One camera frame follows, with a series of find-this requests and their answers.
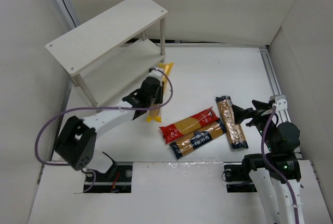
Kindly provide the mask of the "yellow spaghetti bag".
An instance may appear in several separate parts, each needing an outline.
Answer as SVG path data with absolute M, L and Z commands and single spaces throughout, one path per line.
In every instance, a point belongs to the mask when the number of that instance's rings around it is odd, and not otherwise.
M 158 64 L 158 68 L 163 69 L 163 72 L 167 76 L 170 75 L 170 72 L 171 72 L 173 66 L 174 66 L 174 63 L 159 63 Z M 162 88 L 161 88 L 161 91 L 159 92 L 159 98 L 157 100 L 155 100 L 155 102 L 153 104 L 151 104 L 150 107 L 157 107 L 157 106 L 160 106 L 163 103 L 163 96 L 164 96 L 165 87 L 168 83 L 168 80 L 163 74 L 161 74 L 161 78 L 162 78 Z M 154 110 L 149 110 L 146 121 L 147 122 L 151 122 L 151 121 L 162 122 L 162 116 L 161 115 L 162 115 L 162 109 L 161 108 L 154 109 Z

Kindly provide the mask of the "red spaghetti bag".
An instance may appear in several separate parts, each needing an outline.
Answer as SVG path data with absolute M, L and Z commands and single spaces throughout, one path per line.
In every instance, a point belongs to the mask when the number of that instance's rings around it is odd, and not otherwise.
M 217 120 L 219 120 L 219 117 L 210 107 L 168 126 L 159 127 L 159 129 L 162 132 L 165 143 L 169 144 Z

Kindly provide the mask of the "navy label spaghetti bag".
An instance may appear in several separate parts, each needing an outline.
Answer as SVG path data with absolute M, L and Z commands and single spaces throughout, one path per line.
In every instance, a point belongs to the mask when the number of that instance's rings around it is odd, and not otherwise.
M 219 138 L 226 132 L 227 130 L 225 125 L 221 120 L 217 120 L 172 142 L 169 147 L 174 153 L 176 159 L 180 159 Z

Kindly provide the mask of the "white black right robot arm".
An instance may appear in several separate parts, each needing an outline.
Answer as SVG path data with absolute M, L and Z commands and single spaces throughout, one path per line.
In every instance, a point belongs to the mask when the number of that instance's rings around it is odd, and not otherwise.
M 236 124 L 249 119 L 261 136 L 261 152 L 246 155 L 241 172 L 254 184 L 267 223 L 304 223 L 300 197 L 301 170 L 295 149 L 300 146 L 300 130 L 291 122 L 273 122 L 279 111 L 288 108 L 283 95 L 269 102 L 253 100 L 253 107 L 233 105 Z

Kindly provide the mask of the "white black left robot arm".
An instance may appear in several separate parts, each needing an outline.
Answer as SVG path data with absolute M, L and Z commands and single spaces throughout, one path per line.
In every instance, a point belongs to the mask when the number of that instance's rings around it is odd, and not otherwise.
M 55 152 L 76 171 L 86 168 L 112 179 L 118 165 L 107 153 L 95 149 L 96 140 L 145 114 L 152 104 L 161 103 L 163 86 L 162 77 L 150 74 L 139 89 L 116 104 L 115 110 L 102 110 L 82 119 L 68 118 L 56 141 Z

